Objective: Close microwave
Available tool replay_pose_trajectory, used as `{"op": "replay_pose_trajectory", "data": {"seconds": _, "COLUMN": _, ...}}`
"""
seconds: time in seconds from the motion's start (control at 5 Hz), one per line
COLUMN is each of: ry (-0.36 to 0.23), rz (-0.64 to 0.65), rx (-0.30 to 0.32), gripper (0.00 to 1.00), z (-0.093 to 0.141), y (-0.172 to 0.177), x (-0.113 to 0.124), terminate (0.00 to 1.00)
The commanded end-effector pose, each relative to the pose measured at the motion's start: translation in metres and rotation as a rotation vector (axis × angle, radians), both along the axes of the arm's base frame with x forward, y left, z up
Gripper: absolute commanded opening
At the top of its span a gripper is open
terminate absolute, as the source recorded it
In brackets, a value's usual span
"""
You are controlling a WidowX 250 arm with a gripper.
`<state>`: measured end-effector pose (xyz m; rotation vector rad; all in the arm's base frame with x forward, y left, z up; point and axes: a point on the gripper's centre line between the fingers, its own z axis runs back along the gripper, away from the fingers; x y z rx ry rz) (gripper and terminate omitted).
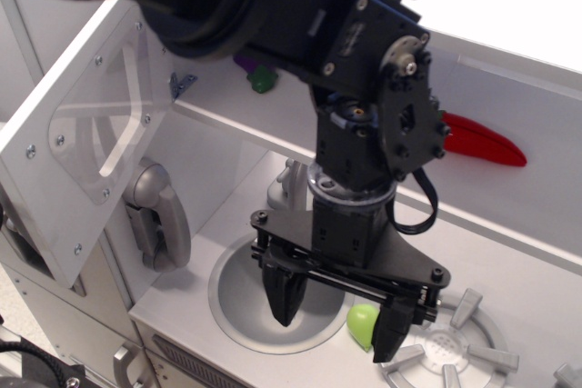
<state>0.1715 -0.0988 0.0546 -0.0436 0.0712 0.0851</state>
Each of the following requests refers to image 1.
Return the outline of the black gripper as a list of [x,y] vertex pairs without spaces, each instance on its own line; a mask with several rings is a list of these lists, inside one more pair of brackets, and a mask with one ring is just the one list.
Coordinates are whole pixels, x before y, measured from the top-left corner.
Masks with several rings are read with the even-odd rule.
[[450,273],[403,237],[427,231],[437,216],[398,224],[395,190],[391,186],[377,198],[357,202],[324,191],[315,195],[310,211],[252,214],[253,256],[281,325],[288,327],[295,318],[309,279],[382,305],[372,335],[374,363],[394,358],[412,323],[436,320],[439,293]]

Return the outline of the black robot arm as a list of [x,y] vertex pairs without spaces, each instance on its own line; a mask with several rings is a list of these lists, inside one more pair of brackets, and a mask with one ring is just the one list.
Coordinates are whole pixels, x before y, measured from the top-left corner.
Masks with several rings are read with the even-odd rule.
[[401,0],[135,0],[161,43],[190,58],[241,54],[310,88],[316,158],[309,212],[252,215],[254,257],[272,314],[288,325],[308,280],[380,303],[374,359],[390,361],[414,324],[434,321],[448,270],[406,242],[396,186],[444,155],[448,126],[428,84],[428,32]]

